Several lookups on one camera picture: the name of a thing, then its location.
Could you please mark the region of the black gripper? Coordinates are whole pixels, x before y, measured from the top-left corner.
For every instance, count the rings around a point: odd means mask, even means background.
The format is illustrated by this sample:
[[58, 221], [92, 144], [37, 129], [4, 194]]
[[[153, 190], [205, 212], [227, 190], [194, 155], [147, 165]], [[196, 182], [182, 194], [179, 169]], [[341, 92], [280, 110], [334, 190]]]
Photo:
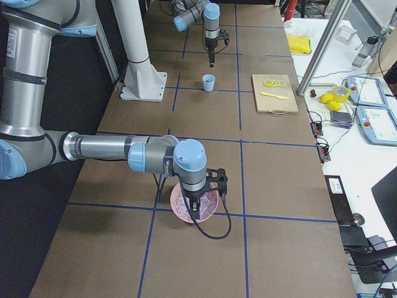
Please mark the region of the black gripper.
[[205, 37], [205, 48], [208, 52], [209, 67], [214, 67], [215, 64], [215, 49], [218, 46], [218, 40], [215, 38]]
[[189, 211], [189, 215], [191, 219], [199, 219], [200, 218], [200, 200], [201, 197], [206, 193], [205, 187], [202, 187], [196, 191], [190, 191], [184, 186], [182, 186], [182, 190], [189, 199], [189, 204], [187, 204], [187, 210]]

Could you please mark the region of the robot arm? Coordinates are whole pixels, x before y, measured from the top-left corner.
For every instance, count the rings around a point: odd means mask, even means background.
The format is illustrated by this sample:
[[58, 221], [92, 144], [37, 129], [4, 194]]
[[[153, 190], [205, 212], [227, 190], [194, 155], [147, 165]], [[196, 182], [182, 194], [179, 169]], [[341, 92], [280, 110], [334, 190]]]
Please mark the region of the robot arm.
[[215, 65], [215, 50], [221, 40], [220, 7], [211, 1], [169, 1], [168, 9], [179, 32], [202, 21], [203, 42], [209, 58], [209, 66]]
[[[172, 1], [173, 31], [168, 23], [141, 19], [138, 1], [114, 1], [112, 7], [127, 55], [128, 66], [122, 98], [158, 102], [163, 98], [166, 73], [158, 72], [149, 52], [168, 51], [181, 45], [180, 33], [190, 22], [190, 10], [201, 14], [207, 1]], [[74, 119], [61, 110], [43, 112], [48, 64], [53, 38], [91, 38], [97, 33], [94, 1], [3, 1], [2, 13], [8, 22], [4, 88], [1, 106], [1, 219], [25, 220], [60, 214], [61, 203], [45, 190], [23, 186], [29, 173], [63, 161], [130, 160], [143, 153], [142, 170], [161, 174], [166, 147], [176, 148], [177, 139], [138, 136], [85, 135], [74, 131]]]

